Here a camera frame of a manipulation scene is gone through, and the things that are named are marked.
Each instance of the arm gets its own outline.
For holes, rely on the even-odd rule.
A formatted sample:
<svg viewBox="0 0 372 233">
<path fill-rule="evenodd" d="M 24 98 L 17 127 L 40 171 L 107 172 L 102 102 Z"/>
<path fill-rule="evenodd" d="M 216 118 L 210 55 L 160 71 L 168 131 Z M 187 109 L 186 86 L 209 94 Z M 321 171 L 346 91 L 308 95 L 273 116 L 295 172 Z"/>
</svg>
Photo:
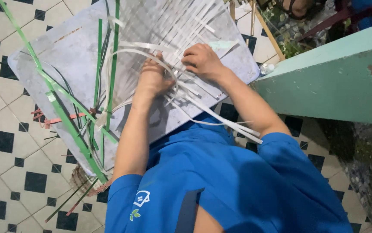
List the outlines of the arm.
<svg viewBox="0 0 372 233">
<path fill-rule="evenodd" d="M 149 158 L 149 111 L 154 98 L 173 86 L 173 80 L 164 80 L 164 68 L 147 59 L 143 65 L 127 122 L 117 147 L 112 180 L 127 174 L 144 175 Z"/>
<path fill-rule="evenodd" d="M 225 67 L 216 53 L 206 44 L 196 44 L 184 52 L 186 69 L 199 77 L 216 82 L 230 96 L 244 121 L 252 121 L 249 127 L 261 134 L 281 132 L 290 135 L 287 126 L 265 100 L 229 68 Z"/>
</svg>

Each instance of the shirt sleeve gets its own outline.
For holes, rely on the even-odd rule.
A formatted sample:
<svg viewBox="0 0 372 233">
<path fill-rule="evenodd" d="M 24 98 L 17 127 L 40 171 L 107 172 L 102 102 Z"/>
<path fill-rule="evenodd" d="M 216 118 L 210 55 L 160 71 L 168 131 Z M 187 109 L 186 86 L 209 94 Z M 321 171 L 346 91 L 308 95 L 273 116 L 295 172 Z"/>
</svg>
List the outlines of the shirt sleeve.
<svg viewBox="0 0 372 233">
<path fill-rule="evenodd" d="M 270 133 L 262 140 L 259 156 L 303 194 L 344 219 L 339 199 L 296 140 L 283 133 Z"/>
<path fill-rule="evenodd" d="M 111 184 L 108 192 L 105 233 L 125 232 L 141 179 L 141 175 L 124 175 Z"/>
</svg>

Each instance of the house logo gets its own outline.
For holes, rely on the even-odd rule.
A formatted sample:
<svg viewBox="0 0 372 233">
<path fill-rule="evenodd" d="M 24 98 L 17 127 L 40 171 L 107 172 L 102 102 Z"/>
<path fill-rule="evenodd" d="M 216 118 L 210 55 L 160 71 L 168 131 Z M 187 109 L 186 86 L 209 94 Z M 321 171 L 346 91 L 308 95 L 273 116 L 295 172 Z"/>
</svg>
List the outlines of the house logo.
<svg viewBox="0 0 372 233">
<path fill-rule="evenodd" d="M 150 192 L 149 191 L 138 191 L 136 194 L 136 199 L 134 204 L 138 207 L 141 207 L 144 203 L 150 201 Z"/>
</svg>

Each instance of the green pillar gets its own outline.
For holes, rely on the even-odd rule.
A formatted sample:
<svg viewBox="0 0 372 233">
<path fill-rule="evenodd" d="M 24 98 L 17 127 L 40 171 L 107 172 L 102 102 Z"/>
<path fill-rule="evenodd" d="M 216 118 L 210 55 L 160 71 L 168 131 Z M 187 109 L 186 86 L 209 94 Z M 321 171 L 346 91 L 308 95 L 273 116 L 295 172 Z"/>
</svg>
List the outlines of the green pillar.
<svg viewBox="0 0 372 233">
<path fill-rule="evenodd" d="M 372 27 L 282 61 L 252 86 L 277 113 L 372 123 Z"/>
</svg>

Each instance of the tile floor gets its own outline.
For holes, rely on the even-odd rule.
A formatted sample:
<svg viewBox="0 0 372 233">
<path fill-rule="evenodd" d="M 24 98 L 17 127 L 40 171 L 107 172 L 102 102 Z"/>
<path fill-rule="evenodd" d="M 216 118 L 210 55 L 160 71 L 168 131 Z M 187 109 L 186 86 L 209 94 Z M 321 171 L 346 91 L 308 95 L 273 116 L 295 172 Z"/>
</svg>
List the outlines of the tile floor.
<svg viewBox="0 0 372 233">
<path fill-rule="evenodd" d="M 29 40 L 69 19 L 97 0 L 4 0 Z M 237 26 L 248 35 L 250 22 L 245 6 Z M 262 63 L 274 57 L 259 23 L 255 41 L 250 38 L 254 58 Z M 48 223 L 45 219 L 72 193 L 69 178 L 75 158 L 54 131 L 42 129 L 29 113 L 37 109 L 7 65 L 7 56 L 23 44 L 0 9 L 0 233 L 101 233 L 104 232 L 107 192 L 85 197 L 70 216 L 67 210 L 76 202 L 74 196 Z M 225 100 L 216 112 L 232 121 L 240 119 L 235 108 Z M 329 179 L 344 206 L 355 233 L 369 229 L 370 223 L 356 193 L 349 185 L 336 157 L 328 151 L 324 135 L 309 118 L 282 116 L 293 137 L 324 177 Z M 240 134 L 239 146 L 256 151 L 256 145 Z"/>
</svg>

